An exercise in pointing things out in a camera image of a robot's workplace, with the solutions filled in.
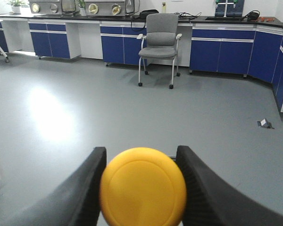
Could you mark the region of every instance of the white pot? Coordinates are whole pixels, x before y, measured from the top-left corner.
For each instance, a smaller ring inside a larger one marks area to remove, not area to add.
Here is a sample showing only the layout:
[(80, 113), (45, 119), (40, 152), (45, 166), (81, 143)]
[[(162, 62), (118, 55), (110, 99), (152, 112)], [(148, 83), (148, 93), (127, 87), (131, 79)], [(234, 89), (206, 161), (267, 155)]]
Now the white pot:
[(81, 14), (81, 16), (85, 16), (86, 15), (85, 8), (80, 8), (80, 14)]
[(15, 13), (15, 14), (20, 14), (21, 13), (21, 6), (12, 6), (11, 10)]

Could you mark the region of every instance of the gray floor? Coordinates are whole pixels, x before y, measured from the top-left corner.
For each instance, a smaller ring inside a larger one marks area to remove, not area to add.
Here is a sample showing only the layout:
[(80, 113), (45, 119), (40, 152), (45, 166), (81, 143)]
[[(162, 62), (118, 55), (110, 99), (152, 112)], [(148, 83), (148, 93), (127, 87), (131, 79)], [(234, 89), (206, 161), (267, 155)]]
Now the gray floor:
[[(188, 74), (101, 60), (0, 57), (0, 220), (50, 193), (95, 146), (108, 161), (131, 147), (175, 155), (190, 146), (228, 183), (283, 214), (283, 114), (256, 80)], [(262, 129), (267, 118), (275, 129)], [(99, 226), (106, 223), (100, 218)]]

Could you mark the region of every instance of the black countertop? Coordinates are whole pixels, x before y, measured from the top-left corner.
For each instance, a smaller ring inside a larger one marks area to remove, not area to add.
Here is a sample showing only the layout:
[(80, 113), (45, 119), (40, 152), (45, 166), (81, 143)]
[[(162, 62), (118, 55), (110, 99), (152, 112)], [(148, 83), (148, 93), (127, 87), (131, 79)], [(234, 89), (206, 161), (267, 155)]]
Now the black countertop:
[[(1, 15), (2, 17), (14, 17), (14, 18), (28, 18), (28, 19), (57, 19), (57, 20), (94, 20), (94, 21), (120, 21), (120, 22), (145, 22), (144, 19), (140, 19), (138, 16), (81, 16), (78, 15)], [(283, 23), (275, 18), (272, 22), (261, 22), (259, 21), (247, 21), (244, 19), (240, 20), (206, 20), (208, 16), (199, 16), (197, 18), (180, 18), (179, 23), (204, 23), (204, 24), (259, 24), (272, 27), (282, 27)]]

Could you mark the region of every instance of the faucet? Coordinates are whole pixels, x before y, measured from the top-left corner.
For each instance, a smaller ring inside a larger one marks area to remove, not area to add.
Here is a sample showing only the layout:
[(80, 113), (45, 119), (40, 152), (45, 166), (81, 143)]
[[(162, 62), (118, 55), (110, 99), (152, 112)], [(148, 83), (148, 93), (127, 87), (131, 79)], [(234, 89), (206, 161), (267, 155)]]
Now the faucet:
[(226, 17), (227, 5), (233, 5), (233, 7), (235, 8), (237, 2), (238, 0), (233, 0), (233, 2), (228, 2), (228, 0), (225, 0), (224, 3), (220, 3), (219, 0), (216, 0), (216, 8), (218, 8), (218, 5), (225, 5), (225, 15), (223, 17)]

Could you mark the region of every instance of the yellow button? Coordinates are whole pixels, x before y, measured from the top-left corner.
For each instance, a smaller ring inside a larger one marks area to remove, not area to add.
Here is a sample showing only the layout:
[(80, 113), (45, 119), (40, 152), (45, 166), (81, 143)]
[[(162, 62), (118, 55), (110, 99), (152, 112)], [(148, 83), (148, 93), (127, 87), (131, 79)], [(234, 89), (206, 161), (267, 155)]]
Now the yellow button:
[(132, 148), (104, 170), (100, 204), (111, 226), (177, 226), (186, 204), (184, 178), (164, 153)]

